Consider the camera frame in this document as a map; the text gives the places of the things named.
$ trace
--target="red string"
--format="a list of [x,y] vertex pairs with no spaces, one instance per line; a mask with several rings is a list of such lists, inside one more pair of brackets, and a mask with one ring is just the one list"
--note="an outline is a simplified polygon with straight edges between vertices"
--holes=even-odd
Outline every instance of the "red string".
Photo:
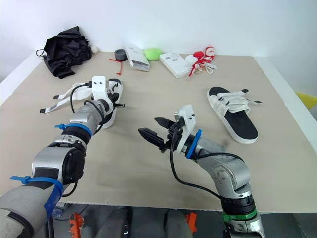
[[194,72],[194,70],[195,70],[197,64],[200,64],[200,63],[203,64],[203,63],[205,63],[205,62],[210,63],[210,60],[209,60],[209,59],[199,59],[199,60],[197,60],[197,61],[193,64],[192,70],[190,71],[190,73],[189,73],[188,76],[189,76],[189,77],[192,76],[192,74],[193,74],[193,72]]
[[112,60],[112,61],[116,61],[116,62],[120,62],[120,63],[121,63],[121,69],[120,69],[120,72],[119,72],[119,73],[117,73],[117,75],[121,75],[122,70],[123,70],[123,63],[122,63],[122,61],[117,60],[117,59],[109,59],[109,60]]

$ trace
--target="black strap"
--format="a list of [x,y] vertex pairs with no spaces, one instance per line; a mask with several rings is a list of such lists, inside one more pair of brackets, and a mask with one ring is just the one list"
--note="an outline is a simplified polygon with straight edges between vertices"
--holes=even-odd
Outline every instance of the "black strap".
[[43,57],[44,52],[45,52],[44,49],[39,49],[39,50],[37,50],[35,53],[36,53],[37,56]]

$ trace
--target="table surface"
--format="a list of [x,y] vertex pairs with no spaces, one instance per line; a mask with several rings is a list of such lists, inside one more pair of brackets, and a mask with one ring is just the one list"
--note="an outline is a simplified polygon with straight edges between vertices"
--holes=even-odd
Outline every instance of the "table surface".
[[[251,170],[251,186],[259,211],[317,212],[317,155],[279,94],[252,57],[217,56],[213,75],[202,73],[176,79],[159,61],[150,72],[137,71],[124,63],[109,61],[113,53],[99,52],[76,73],[55,78],[40,63],[0,107],[0,194],[19,185],[11,175],[30,175],[34,156],[61,131],[55,124],[68,123],[69,105],[48,114],[39,109],[56,103],[53,95],[64,93],[75,82],[92,76],[119,78],[124,85],[114,125],[94,136],[87,150],[84,175],[73,195],[64,202],[221,210],[215,197],[179,184],[171,172],[168,153],[147,143],[137,129],[148,127],[166,138],[167,130],[154,117],[173,119],[173,112],[192,104],[196,128],[203,136],[224,144],[230,153],[241,156]],[[249,117],[259,132],[250,145],[235,142],[210,107],[206,93],[220,86],[229,91],[250,90],[249,98],[261,100],[250,105]],[[79,108],[82,102],[75,102]],[[179,176],[215,190],[207,172],[183,155],[175,155]]]

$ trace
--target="white ball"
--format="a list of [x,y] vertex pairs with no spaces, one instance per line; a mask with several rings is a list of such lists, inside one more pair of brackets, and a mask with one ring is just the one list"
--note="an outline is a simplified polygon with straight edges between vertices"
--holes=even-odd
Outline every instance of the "white ball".
[[97,46],[90,46],[90,49],[91,49],[91,52],[94,53],[94,54],[99,51]]

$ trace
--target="white velcro strap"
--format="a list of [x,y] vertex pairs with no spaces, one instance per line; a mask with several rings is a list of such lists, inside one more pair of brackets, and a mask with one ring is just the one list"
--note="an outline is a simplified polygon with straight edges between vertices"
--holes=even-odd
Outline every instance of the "white velcro strap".
[[[58,99],[61,99],[63,97],[65,97],[65,95],[67,95],[69,92],[71,92],[71,90],[73,90],[74,87],[78,86],[78,85],[82,85],[84,83],[75,83],[73,85],[73,87],[68,90],[66,93],[62,94],[62,95],[58,95],[59,97],[55,96],[54,98],[58,98]],[[80,87],[80,88],[77,88],[74,93],[73,93],[73,101],[76,101],[76,100],[83,100],[85,98],[88,98],[90,97],[92,94],[92,89],[91,88],[88,88],[88,87]],[[51,111],[54,111],[56,108],[60,107],[61,105],[67,103],[70,101],[70,97],[67,97],[65,98],[64,100],[56,103],[55,105],[51,106],[51,107],[48,107],[48,108],[43,108],[40,110],[41,113],[49,113]]]
[[240,111],[245,111],[249,113],[250,108],[248,103],[260,104],[260,101],[252,101],[250,99],[244,98],[243,95],[246,93],[243,91],[232,92],[232,93],[218,93],[217,95],[211,95],[209,97],[209,103],[215,109],[215,111],[224,116],[227,111],[231,113],[236,113]]
[[79,86],[79,85],[83,85],[83,84],[85,84],[85,83],[74,83],[73,86],[72,86],[70,89],[68,89],[66,93],[61,94],[61,95],[55,95],[55,96],[54,96],[54,99],[63,99],[63,98],[65,98],[68,94],[71,93],[71,91],[72,91],[75,87],[77,87],[77,86]]

